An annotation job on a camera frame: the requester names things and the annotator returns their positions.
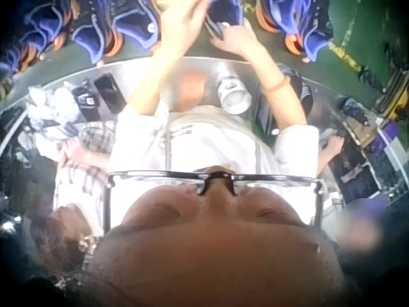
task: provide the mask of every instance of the black glasses frame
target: black glasses frame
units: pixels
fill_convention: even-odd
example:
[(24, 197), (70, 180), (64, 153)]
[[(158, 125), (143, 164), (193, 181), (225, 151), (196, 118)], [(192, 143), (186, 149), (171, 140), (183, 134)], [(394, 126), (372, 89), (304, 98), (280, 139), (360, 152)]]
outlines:
[(228, 187), (233, 194), (234, 182), (236, 181), (254, 181), (254, 182), (275, 182), (289, 187), (309, 187), (315, 184), (314, 193), (316, 194), (316, 208), (314, 217), (314, 226), (321, 228), (323, 215), (323, 195), (324, 183), (322, 179), (289, 176), (289, 175), (255, 175), (255, 174), (231, 174), (225, 171), (216, 171), (214, 173), (184, 173), (179, 171), (115, 171), (108, 174), (108, 183), (104, 193), (104, 235), (111, 229), (111, 190), (115, 187), (114, 177), (135, 178), (135, 177), (155, 177), (167, 179), (191, 179), (204, 180), (204, 188), (198, 193), (203, 195), (210, 186), (210, 181), (221, 178), (228, 181)]

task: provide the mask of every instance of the phone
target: phone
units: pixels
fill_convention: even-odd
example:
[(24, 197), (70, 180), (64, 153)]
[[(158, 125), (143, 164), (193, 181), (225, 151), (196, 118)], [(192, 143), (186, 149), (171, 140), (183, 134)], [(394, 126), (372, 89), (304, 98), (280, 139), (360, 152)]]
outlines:
[(123, 95), (111, 73), (104, 74), (95, 79), (94, 85), (112, 114), (122, 112), (123, 108), (127, 105), (127, 102), (123, 98)]
[(101, 119), (98, 112), (98, 99), (90, 90), (88, 79), (85, 79), (81, 86), (74, 88), (71, 93), (87, 122), (97, 122)]

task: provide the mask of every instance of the man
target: man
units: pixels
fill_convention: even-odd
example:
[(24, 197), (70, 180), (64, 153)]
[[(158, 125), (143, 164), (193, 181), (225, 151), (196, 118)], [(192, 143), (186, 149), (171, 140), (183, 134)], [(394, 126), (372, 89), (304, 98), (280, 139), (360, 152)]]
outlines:
[(208, 5), (176, 1), (161, 17), (162, 44), (118, 116), (108, 167), (114, 228), (82, 275), (82, 293), (102, 306), (336, 306), (344, 278), (326, 236), (306, 225), (312, 188), (235, 176), (318, 169), (318, 130), (254, 33), (233, 26), (212, 42), (255, 69), (281, 131), (274, 152), (221, 109), (154, 117), (160, 84)]

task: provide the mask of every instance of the yellow stripe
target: yellow stripe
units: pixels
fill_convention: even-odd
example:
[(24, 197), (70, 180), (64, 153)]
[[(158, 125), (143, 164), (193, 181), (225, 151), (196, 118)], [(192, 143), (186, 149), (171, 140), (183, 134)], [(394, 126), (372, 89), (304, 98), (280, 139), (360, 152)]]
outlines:
[(345, 53), (345, 49), (338, 47), (333, 42), (330, 42), (328, 48), (335, 53), (341, 60), (343, 60), (348, 66), (350, 66), (354, 71), (360, 72), (362, 70), (361, 66), (347, 53)]

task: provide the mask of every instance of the person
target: person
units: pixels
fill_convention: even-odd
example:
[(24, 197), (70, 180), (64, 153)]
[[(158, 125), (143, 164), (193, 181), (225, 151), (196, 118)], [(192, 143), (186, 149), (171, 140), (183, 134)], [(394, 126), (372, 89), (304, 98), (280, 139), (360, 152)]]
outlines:
[(114, 133), (114, 122), (86, 123), (78, 137), (61, 148), (52, 210), (47, 216), (36, 216), (30, 226), (42, 262), (52, 272), (81, 266), (84, 250), (79, 246), (87, 237), (104, 234), (99, 212)]
[[(196, 40), (209, 2), (173, 1), (161, 16), (162, 43), (118, 116), (108, 172), (157, 171), (162, 180), (115, 181), (112, 230), (79, 273), (79, 301), (336, 306), (344, 277), (331, 242), (308, 225), (312, 187), (266, 188), (253, 180), (236, 190), (232, 180), (236, 173), (314, 178), (318, 169), (318, 130), (307, 125), (297, 95), (252, 30), (229, 27), (212, 43), (255, 69), (281, 131), (274, 151), (220, 108), (155, 116), (160, 85)], [(179, 184), (163, 180), (168, 174), (210, 179)]]

